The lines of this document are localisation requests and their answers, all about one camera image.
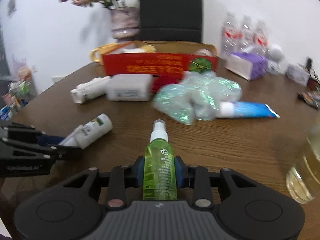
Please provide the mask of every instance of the yellow mug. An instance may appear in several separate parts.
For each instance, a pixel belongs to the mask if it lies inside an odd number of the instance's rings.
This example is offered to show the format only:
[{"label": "yellow mug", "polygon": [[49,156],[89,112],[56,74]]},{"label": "yellow mug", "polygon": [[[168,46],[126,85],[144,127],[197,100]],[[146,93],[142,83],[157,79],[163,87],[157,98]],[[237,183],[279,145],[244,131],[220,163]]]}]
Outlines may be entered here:
[{"label": "yellow mug", "polygon": [[103,65],[102,55],[113,50],[118,45],[119,45],[119,43],[109,43],[109,44],[103,45],[101,47],[95,48],[94,50],[92,50],[90,52],[90,59],[94,62],[98,62],[101,65]]}]

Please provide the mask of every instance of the white spray cap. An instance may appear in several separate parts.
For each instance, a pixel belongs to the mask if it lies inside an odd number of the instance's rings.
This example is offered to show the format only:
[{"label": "white spray cap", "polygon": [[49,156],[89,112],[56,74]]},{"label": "white spray cap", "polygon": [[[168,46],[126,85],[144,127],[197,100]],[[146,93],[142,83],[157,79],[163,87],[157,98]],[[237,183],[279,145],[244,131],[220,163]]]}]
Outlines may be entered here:
[{"label": "white spray cap", "polygon": [[165,131],[165,122],[161,119],[155,120],[153,123],[153,132],[150,136],[150,142],[155,139],[163,139],[168,142],[168,134]]}]

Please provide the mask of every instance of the white tube cap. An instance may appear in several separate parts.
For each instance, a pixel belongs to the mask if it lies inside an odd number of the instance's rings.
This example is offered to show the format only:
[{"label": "white tube cap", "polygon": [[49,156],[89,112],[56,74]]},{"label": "white tube cap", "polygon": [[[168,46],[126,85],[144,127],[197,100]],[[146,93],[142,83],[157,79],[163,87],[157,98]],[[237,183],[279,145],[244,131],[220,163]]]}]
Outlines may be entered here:
[{"label": "white tube cap", "polygon": [[218,118],[233,118],[235,113],[234,104],[232,102],[221,102]]},{"label": "white tube cap", "polygon": [[150,136],[150,142],[155,139],[163,139],[168,142],[168,134],[165,131],[165,122],[161,119],[155,120],[153,123],[153,132]]},{"label": "white tube cap", "polygon": [[73,101],[76,104],[83,104],[85,102],[84,96],[78,89],[73,89],[70,91]]}]

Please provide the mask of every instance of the white box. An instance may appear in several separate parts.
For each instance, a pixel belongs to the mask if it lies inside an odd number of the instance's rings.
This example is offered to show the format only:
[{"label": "white box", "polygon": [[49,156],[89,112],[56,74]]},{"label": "white box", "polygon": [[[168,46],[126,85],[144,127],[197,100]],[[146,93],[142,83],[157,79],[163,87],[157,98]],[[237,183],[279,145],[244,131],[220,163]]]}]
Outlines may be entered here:
[{"label": "white box", "polygon": [[107,98],[111,101],[148,101],[152,84],[152,75],[114,75],[106,86]]},{"label": "white box", "polygon": [[294,82],[304,87],[307,86],[310,74],[306,68],[298,64],[289,64],[286,74],[288,78],[290,78]]}]

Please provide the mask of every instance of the white ball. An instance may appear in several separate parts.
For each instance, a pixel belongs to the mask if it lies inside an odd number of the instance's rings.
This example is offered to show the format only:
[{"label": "white ball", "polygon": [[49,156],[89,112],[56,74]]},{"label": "white ball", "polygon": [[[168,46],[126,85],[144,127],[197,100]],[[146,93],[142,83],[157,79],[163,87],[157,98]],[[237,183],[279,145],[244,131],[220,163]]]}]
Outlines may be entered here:
[{"label": "white ball", "polygon": [[270,45],[269,52],[268,52],[268,59],[279,63],[281,60],[283,60],[284,54],[279,45]]}]

